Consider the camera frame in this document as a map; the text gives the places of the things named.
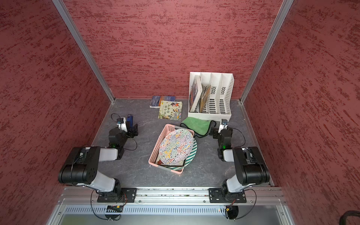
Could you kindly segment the green microfibre cloth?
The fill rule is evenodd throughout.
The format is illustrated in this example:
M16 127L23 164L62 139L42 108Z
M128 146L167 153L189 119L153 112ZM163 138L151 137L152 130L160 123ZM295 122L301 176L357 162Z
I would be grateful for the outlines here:
M194 117L187 117L180 123L180 127L193 130L194 136L198 138L206 137L216 125L213 120L205 121Z

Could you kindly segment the colourful round patterned plate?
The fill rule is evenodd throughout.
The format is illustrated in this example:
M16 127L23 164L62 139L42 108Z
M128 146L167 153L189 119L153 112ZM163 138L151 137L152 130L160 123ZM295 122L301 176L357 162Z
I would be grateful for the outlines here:
M183 166L193 146L192 133L187 129L176 129L161 142L155 164L171 167Z

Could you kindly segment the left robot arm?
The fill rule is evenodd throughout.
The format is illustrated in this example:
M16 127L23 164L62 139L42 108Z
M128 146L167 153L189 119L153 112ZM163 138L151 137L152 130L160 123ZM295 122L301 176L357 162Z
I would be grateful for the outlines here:
M127 191L122 190L120 181L98 171L99 162L121 160L127 150L128 139L138 135L138 125L124 131L113 128L109 131L109 147L74 147L63 164L59 183L72 186L86 186L96 191L99 203L126 203Z

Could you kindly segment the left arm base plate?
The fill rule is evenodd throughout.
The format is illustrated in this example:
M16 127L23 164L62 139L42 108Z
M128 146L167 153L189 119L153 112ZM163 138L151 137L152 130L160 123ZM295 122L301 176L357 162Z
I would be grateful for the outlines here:
M120 191L99 192L98 203L133 203L137 195L137 188L125 187Z

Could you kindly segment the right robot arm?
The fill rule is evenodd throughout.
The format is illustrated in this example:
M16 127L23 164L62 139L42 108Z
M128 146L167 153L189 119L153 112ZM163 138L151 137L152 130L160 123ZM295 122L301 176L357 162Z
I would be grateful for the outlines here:
M233 147L231 128L212 128L210 135L217 139L217 155L224 162L234 163L235 175L224 180L222 188L210 188L211 202L245 203L244 191L254 185L270 182L270 173L258 147Z

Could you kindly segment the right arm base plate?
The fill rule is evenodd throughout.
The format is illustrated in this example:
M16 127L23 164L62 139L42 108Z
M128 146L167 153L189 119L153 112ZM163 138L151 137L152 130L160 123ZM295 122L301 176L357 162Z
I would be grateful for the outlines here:
M246 203L244 192L231 193L225 192L221 188L209 188L210 203Z

